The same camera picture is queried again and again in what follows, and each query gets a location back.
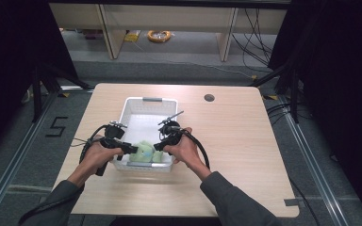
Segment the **green object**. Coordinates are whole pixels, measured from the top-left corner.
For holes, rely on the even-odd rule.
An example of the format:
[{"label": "green object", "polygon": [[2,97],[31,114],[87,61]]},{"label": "green object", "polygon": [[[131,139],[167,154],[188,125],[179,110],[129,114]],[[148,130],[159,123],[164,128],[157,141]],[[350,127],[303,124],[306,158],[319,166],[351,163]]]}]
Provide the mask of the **green object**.
[{"label": "green object", "polygon": [[161,156],[163,156],[162,151],[155,151],[154,152],[154,157],[152,158],[152,162],[161,163]]},{"label": "green object", "polygon": [[162,151],[156,151],[155,147],[146,140],[134,145],[138,147],[136,153],[130,154],[130,162],[161,163]]},{"label": "green object", "polygon": [[154,146],[147,141],[142,141],[134,146],[138,147],[136,153],[130,154],[131,162],[151,162],[154,155]]}]

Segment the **white plastic bin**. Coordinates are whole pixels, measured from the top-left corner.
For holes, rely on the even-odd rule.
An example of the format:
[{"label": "white plastic bin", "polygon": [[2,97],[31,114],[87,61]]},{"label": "white plastic bin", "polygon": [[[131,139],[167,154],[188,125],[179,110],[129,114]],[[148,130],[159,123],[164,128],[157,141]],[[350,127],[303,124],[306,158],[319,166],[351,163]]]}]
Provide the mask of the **white plastic bin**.
[{"label": "white plastic bin", "polygon": [[[140,143],[143,140],[156,144],[160,142],[158,125],[163,120],[177,113],[178,102],[174,99],[129,97],[125,100],[120,123],[127,125],[124,128],[122,141],[131,144]],[[117,170],[139,171],[163,171],[170,172],[173,157],[164,153],[161,163],[130,162],[129,154],[125,154],[122,160],[113,160]]]}]

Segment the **wooden table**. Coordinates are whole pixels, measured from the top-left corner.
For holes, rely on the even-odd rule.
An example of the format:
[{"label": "wooden table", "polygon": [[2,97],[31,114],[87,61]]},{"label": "wooden table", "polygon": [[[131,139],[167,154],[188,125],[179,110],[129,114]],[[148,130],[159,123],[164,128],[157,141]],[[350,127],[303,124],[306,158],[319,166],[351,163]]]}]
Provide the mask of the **wooden table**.
[{"label": "wooden table", "polygon": [[[215,100],[206,101],[207,94]],[[212,170],[276,216],[298,216],[298,206],[287,207],[284,202],[295,196],[258,89],[99,84],[75,137],[86,139],[99,126],[119,120],[127,97],[176,99],[178,109],[185,111],[177,121],[192,127],[206,149]],[[70,148],[56,184],[73,172],[80,152],[80,147]],[[173,165],[170,173],[119,171],[108,164],[103,177],[91,176],[87,181],[73,213],[215,217],[214,206],[200,190],[200,183],[184,163]]]}]

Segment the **yellow object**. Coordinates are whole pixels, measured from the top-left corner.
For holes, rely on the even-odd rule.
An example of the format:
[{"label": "yellow object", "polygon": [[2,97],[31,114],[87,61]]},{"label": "yellow object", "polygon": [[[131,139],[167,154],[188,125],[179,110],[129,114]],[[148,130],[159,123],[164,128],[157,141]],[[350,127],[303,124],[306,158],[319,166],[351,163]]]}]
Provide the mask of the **yellow object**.
[{"label": "yellow object", "polygon": [[164,42],[170,39],[172,33],[170,31],[154,31],[148,32],[148,40],[153,42]]},{"label": "yellow object", "polygon": [[273,101],[277,101],[278,100],[278,96],[277,95],[263,95],[261,96],[263,100],[273,100]]},{"label": "yellow object", "polygon": [[125,41],[137,41],[140,36],[140,30],[130,30],[124,37]]}]

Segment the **metal frame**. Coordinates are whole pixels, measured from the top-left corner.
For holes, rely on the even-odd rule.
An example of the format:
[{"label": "metal frame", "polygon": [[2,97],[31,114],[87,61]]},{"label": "metal frame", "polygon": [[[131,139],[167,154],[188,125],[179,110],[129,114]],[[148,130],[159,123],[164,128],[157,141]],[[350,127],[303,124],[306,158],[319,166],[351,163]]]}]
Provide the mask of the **metal frame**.
[{"label": "metal frame", "polygon": [[[280,102],[281,104],[288,103],[284,96],[280,96]],[[331,219],[334,221],[335,225],[341,225],[341,226],[349,225],[345,217],[345,214],[343,213],[343,210],[339,204],[339,201],[337,200],[337,197],[335,196],[331,187],[328,185],[328,182],[325,179],[324,174],[322,173],[322,170],[316,160],[316,157],[314,156],[313,152],[310,149],[310,146],[308,145],[304,137],[304,133],[302,132],[299,123],[295,123],[294,119],[290,116],[290,114],[287,114],[286,118],[290,130],[293,136],[296,138],[299,148],[302,151],[308,169],[310,170],[311,175],[313,176],[313,180],[316,183],[317,188],[319,189],[319,192],[322,196],[322,199],[325,202],[325,206],[327,207],[328,212],[330,213]]]},{"label": "metal frame", "polygon": [[5,194],[8,190],[8,186],[14,179],[17,171],[19,170],[20,166],[22,165],[25,156],[28,153],[35,137],[37,136],[39,130],[41,129],[41,125],[45,120],[46,113],[48,112],[50,106],[57,98],[57,93],[50,93],[48,98],[46,99],[42,109],[41,116],[31,124],[30,128],[28,129],[25,138],[23,139],[22,143],[20,144],[19,148],[17,149],[16,153],[12,157],[10,163],[8,164],[4,174],[0,179],[0,203],[5,197]]}]

